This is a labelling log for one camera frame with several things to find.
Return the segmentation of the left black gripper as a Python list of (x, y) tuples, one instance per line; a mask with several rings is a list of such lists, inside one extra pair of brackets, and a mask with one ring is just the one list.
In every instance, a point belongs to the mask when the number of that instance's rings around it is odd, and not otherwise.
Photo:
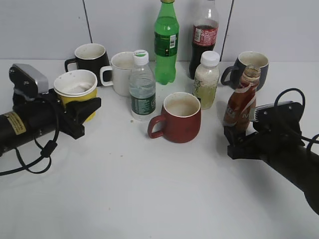
[(54, 132), (54, 139), (58, 139), (60, 133), (79, 139), (85, 135), (84, 122), (89, 121), (101, 107), (101, 99), (72, 101), (64, 108), (57, 93), (50, 89), (29, 104), (27, 123), (34, 138)]

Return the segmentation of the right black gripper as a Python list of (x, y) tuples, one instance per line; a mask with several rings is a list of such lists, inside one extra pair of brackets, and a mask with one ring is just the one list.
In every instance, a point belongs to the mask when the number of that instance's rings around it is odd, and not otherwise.
[(292, 114), (293, 101), (256, 107), (250, 114), (254, 133), (247, 135), (235, 127), (224, 126), (224, 135), (229, 145), (227, 154), (232, 159), (262, 160), (264, 156), (279, 153), (284, 147), (304, 146), (298, 137), (292, 135), (280, 124), (279, 119), (286, 120)]

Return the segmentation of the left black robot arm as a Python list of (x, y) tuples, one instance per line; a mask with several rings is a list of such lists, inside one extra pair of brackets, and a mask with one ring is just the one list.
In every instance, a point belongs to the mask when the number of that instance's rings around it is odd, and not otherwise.
[(83, 123), (101, 107), (101, 99), (69, 102), (66, 107), (58, 94), (50, 89), (30, 101), (13, 94), (12, 111), (0, 116), (0, 153), (3, 154), (48, 134), (58, 127), (64, 134), (78, 139), (85, 135)]

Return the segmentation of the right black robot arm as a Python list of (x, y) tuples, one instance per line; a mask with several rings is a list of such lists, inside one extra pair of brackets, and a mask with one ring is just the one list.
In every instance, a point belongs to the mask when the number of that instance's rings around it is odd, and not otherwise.
[(319, 156), (310, 152), (301, 139), (287, 132), (277, 115), (291, 129), (300, 131), (303, 115), (300, 103), (280, 102), (256, 107), (253, 118), (255, 132), (249, 135), (237, 133), (232, 127), (224, 127), (229, 141), (227, 154), (232, 159), (250, 159), (265, 162), (297, 188), (303, 191), (313, 211), (319, 211)]

